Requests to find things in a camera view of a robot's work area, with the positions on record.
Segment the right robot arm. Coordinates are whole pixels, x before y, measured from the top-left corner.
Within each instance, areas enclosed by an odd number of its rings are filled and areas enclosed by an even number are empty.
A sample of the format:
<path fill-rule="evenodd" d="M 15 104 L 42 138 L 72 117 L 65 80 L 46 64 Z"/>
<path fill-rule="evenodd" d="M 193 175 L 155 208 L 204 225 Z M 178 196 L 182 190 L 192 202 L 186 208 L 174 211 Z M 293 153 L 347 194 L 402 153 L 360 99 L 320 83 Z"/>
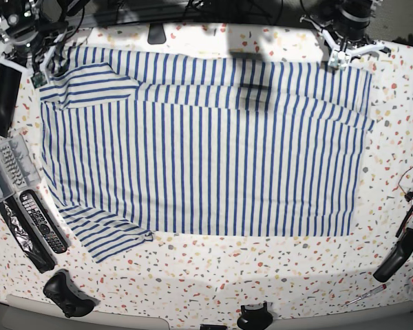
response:
<path fill-rule="evenodd" d="M 65 14 L 52 22 L 41 1 L 0 1 L 0 41 L 6 46 L 0 66 L 27 76 L 35 88 L 50 82 L 48 65 L 68 29 Z"/>

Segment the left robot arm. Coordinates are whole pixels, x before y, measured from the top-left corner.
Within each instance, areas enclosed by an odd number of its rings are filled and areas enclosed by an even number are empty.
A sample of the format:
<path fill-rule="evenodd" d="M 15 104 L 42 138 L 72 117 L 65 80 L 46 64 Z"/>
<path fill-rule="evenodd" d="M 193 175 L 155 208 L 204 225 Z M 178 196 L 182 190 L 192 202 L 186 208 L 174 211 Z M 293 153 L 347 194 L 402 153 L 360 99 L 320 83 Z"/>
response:
<path fill-rule="evenodd" d="M 381 1 L 321 1 L 314 12 L 308 12 L 300 3 L 304 14 L 300 21 L 313 25 L 329 48 L 328 66 L 345 70 L 352 60 L 365 54 L 390 54 L 383 41 L 372 40 L 367 28 L 376 17 Z"/>

